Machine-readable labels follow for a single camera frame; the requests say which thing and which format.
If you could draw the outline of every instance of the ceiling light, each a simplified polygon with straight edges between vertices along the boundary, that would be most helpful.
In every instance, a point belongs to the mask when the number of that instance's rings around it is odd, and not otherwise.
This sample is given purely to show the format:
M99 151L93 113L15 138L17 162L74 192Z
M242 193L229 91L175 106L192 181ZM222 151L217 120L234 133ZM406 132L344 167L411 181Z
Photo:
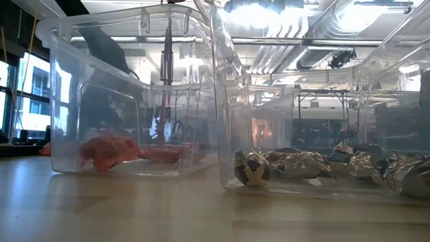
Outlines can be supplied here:
M361 32L372 25L386 10L386 6L350 4L337 16L339 28Z
M225 22L254 28L264 28L271 23L279 23L280 18L279 14L260 6L258 3L242 5L230 13L223 9L218 10L218 12Z
M116 42L137 42L136 37L121 37L121 36L112 36L112 40L115 40ZM72 42L80 42L85 41L84 37L72 37Z
M419 70L419 65L418 64L403 64L398 68L398 71L400 71L403 74L407 74L407 73L412 73L414 71L418 71Z

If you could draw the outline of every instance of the orange object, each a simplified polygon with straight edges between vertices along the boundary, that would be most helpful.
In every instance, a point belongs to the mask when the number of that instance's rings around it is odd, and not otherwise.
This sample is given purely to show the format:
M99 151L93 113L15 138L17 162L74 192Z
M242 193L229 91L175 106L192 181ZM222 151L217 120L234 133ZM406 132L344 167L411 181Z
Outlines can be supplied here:
M51 156L51 142L46 143L46 145L39 150L39 154Z
M133 160L139 152L136 141L130 137L100 136L81 145L81 167L93 159L96 171L107 172L124 161Z
M142 148L137 156L141 159L148 159L154 162L175 163L183 158L184 153L190 154L194 151L194 155L196 155L196 153L198 152L198 148L198 143L184 143L183 145L148 146Z

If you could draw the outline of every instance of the crumpled aluminum foil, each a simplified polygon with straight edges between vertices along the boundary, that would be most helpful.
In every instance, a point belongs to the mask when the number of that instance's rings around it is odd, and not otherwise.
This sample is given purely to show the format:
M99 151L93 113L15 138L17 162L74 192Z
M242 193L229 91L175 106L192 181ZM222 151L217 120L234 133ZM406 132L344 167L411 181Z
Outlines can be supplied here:
M349 172L349 161L354 155L352 147L340 142L327 156L333 169L333 174L346 175Z
M264 154L269 161L272 172L282 177L313 179L318 176L330 177L331 166L325 163L324 157L317 152L302 151L283 153L279 151Z
M352 156L349 162L348 174L352 175L359 182L365 182L369 184L381 184L382 177L378 165L376 163L376 158L369 152L356 152Z
M430 198L430 158L397 156L384 175L387 184L398 194Z

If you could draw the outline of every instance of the foil-wrapped object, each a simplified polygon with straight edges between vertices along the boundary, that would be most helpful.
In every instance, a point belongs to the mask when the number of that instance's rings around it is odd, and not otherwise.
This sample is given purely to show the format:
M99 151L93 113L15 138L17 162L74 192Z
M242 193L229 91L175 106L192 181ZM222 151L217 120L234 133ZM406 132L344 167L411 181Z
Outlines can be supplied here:
M396 155L395 151L390 149L386 149L379 145L374 144L362 144L354 146L353 152L367 152L372 154L372 159L376 160L375 168L378 168L380 175L383 176L385 174L385 170L391 165L391 158Z
M382 183L382 177L377 169L377 161L373 154L358 151L352 156L349 165L348 174L357 181L367 184Z
M245 186L264 187L270 176L270 167L266 158L256 152L234 154L234 174Z
M430 198L430 157L396 156L384 177L398 194Z
M331 166L317 152L302 151L284 153L279 151L264 154L272 172L285 178L313 179L330 177Z
M346 145L344 142L340 142L327 156L327 160L331 164L333 173L342 175L348 174L350 167L349 161L353 154L353 149L349 145Z

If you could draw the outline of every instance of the window frame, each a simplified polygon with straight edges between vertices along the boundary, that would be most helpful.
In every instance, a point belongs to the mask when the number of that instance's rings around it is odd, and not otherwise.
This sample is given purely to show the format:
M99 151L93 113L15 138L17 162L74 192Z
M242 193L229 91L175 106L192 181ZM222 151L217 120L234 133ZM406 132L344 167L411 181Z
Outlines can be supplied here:
M47 60L46 58L44 58L43 56L37 55L35 53L31 53L31 55L40 58L43 61L46 61L49 63L49 60ZM43 95L43 90L40 90L40 95L36 95L33 93L28 93L28 92L24 92L24 91L18 91L18 80L19 80L19 73L23 72L23 70L21 70L21 68L25 68L26 65L22 65L22 63L20 62L21 58L14 58L12 61L8 61L9 64L9 68L8 68L8 80L7 80L7 87L4 86L0 86L0 91L5 92L6 93L6 100L5 100L5 109L4 109L4 115L3 115L3 120L0 120L0 122L3 122L3 133L7 135L7 137L9 139L14 138L15 135L12 134L13 131L13 123L14 120L16 119L16 114L21 114L22 113L22 109L19 108L18 112L16 112L15 106L13 104L13 100L12 100L12 91L15 94L15 98L16 98L16 105L19 104L19 97L22 97L23 99L29 98L30 101L34 100L34 101L39 101L45 104L50 103L50 98L49 97L44 97ZM50 78L50 73L48 73L47 76L47 82L49 82ZM40 77L40 81L41 81L41 88L43 88L44 86L44 78L41 76ZM38 104L39 108L39 114L42 114L42 105L43 104ZM37 141L40 140L39 138L32 138L32 141Z

